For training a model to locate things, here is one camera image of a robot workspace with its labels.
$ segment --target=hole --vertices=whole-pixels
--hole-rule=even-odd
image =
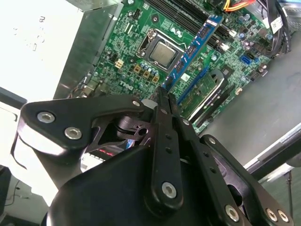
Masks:
[[[171,140],[171,136],[169,134],[165,134],[166,138]]]
[[[235,213],[233,210],[230,210],[230,214],[231,214],[232,216],[236,216],[236,213]]]
[[[147,129],[146,128],[143,128],[143,129],[141,129],[141,130],[139,130],[139,132],[138,132],[138,134],[140,135],[140,136],[144,136],[145,134],[147,134]]]
[[[166,187],[166,190],[169,194],[171,194],[173,192],[172,188],[170,186],[167,186]]]
[[[171,150],[170,147],[166,147],[165,150],[167,151],[167,153],[171,154],[173,151]]]
[[[78,132],[76,130],[70,130],[70,135],[76,136],[77,134],[78,134]]]
[[[231,195],[236,203],[236,205],[238,207],[240,207],[243,204],[243,197],[241,196],[241,194],[239,193],[239,191],[237,190],[237,188],[233,185],[227,185],[228,189],[231,192]]]
[[[210,167],[211,172],[216,173],[216,170],[213,167]]]
[[[42,115],[42,119],[49,121],[51,117],[47,114]]]

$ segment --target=dell logo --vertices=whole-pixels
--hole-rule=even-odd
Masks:
[[[120,86],[125,87],[125,88],[129,89],[130,91],[132,91],[134,89],[134,87],[126,84],[124,81],[120,81]]]

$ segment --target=motherboard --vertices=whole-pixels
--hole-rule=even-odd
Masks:
[[[92,76],[98,95],[149,98],[178,64],[217,8],[205,0],[125,0]],[[253,50],[271,34],[246,9],[219,12],[223,22],[208,37],[171,88],[181,115],[200,133],[244,86],[266,75],[270,58]]]

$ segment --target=chip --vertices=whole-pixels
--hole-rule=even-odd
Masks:
[[[159,64],[167,67],[173,60],[176,51],[162,42],[158,42],[153,52],[151,53],[151,58],[157,61]]]
[[[230,68],[228,65],[225,65],[222,69],[221,69],[221,72],[223,73],[225,79],[229,78],[234,70],[232,68]]]

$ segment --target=blue ram stick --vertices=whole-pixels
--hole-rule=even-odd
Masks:
[[[193,59],[205,46],[218,26],[222,23],[222,20],[222,16],[210,15],[208,17],[202,28],[197,33],[196,37],[192,40],[191,44],[181,56],[181,59],[177,62],[171,73],[167,76],[165,82],[162,84],[162,87],[164,87],[168,92],[172,89],[172,87],[175,86]]]

